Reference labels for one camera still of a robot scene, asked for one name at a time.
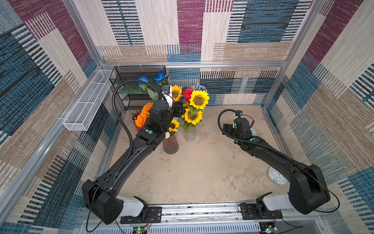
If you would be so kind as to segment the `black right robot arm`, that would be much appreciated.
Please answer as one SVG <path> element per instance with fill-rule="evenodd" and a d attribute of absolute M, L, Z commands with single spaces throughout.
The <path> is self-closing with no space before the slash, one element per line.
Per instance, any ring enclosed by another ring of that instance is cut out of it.
<path fill-rule="evenodd" d="M 331 200 L 332 192 L 327 188 L 322 170 L 318 166 L 298 162 L 276 150 L 263 138 L 252 133 L 253 124 L 240 112 L 234 113 L 232 124 L 218 124 L 222 134 L 234 140 L 244 152 L 267 163 L 290 184 L 286 193 L 270 192 L 256 199 L 256 212 L 259 217 L 287 209 L 307 215 Z"/>

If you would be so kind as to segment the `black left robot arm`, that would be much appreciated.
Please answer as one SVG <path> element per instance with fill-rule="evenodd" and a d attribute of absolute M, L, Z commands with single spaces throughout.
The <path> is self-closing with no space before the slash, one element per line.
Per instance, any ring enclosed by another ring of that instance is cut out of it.
<path fill-rule="evenodd" d="M 165 100 L 153 103 L 144 126 L 130 139 L 130 147 L 121 158 L 95 181 L 82 185 L 86 208 L 105 224 L 111 224 L 124 208 L 124 201 L 117 198 L 123 184 L 135 168 L 164 140 L 172 120 L 184 114 L 183 103 L 174 102 L 172 107 Z"/>

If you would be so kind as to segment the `clear glass vase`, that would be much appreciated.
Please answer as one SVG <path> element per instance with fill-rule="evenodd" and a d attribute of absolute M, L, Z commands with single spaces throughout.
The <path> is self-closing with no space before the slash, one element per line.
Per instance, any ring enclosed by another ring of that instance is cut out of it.
<path fill-rule="evenodd" d="M 184 133 L 184 138 L 187 141 L 194 141 L 197 137 L 197 130 L 196 127 L 186 127 L 185 128 L 185 133 Z"/>

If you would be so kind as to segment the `red rose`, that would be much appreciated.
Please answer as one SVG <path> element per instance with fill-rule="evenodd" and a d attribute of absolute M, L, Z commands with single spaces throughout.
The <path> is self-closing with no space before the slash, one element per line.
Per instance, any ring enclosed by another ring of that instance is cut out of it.
<path fill-rule="evenodd" d="M 186 89 L 184 92 L 183 92 L 183 96 L 185 98 L 185 101 L 187 103 L 190 103 L 190 100 L 191 100 L 191 96 L 192 96 L 192 93 L 194 92 L 193 89 Z"/>

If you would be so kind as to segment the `grey blue rose bunch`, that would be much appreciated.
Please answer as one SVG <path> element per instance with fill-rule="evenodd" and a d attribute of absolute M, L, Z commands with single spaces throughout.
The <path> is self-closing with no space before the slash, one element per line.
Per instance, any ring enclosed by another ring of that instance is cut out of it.
<path fill-rule="evenodd" d="M 203 85 L 200 85 L 200 84 L 196 84 L 193 86 L 193 89 L 195 91 L 204 91 L 207 93 L 207 89 L 203 86 Z"/>

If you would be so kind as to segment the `right blue rose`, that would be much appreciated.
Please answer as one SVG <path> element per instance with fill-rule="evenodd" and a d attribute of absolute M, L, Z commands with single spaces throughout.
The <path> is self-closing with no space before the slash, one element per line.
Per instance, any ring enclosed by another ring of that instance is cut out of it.
<path fill-rule="evenodd" d="M 155 83 L 162 83 L 167 79 L 167 74 L 165 71 L 161 70 L 154 74 L 153 80 Z"/>

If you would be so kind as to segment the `orange marigold bunch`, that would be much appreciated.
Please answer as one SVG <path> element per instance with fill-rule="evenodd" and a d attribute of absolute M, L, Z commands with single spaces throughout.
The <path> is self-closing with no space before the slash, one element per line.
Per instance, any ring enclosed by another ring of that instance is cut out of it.
<path fill-rule="evenodd" d="M 137 121 L 138 126 L 144 126 L 147 118 L 150 116 L 150 110 L 153 106 L 152 102 L 147 103 L 141 110 L 141 112 L 136 116 L 135 121 Z"/>

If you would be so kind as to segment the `left blue rose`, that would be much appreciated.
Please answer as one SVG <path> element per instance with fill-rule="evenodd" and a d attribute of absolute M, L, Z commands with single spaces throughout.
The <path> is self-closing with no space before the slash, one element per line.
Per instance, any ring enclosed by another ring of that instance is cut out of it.
<path fill-rule="evenodd" d="M 149 82 L 150 78 L 148 75 L 145 75 L 145 76 L 139 76 L 136 78 L 138 81 L 141 81 L 138 83 L 138 85 L 141 87 L 141 86 L 147 86 L 146 83 Z"/>

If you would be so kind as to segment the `white round clock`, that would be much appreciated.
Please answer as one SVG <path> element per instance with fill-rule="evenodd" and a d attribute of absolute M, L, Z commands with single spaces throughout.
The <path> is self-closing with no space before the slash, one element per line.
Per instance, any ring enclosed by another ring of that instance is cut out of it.
<path fill-rule="evenodd" d="M 285 185 L 288 182 L 287 179 L 273 167 L 269 168 L 268 177 L 277 185 Z"/>

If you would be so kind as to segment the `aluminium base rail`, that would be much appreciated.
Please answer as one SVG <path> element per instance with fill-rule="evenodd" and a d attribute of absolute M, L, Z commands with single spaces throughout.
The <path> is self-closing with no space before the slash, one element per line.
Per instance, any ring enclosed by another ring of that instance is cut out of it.
<path fill-rule="evenodd" d="M 277 234 L 331 234 L 332 228 L 317 212 L 302 215 L 283 210 L 282 218 L 243 219 L 239 202 L 161 204 L 161 213 L 147 227 L 148 234 L 264 234 L 269 225 Z"/>

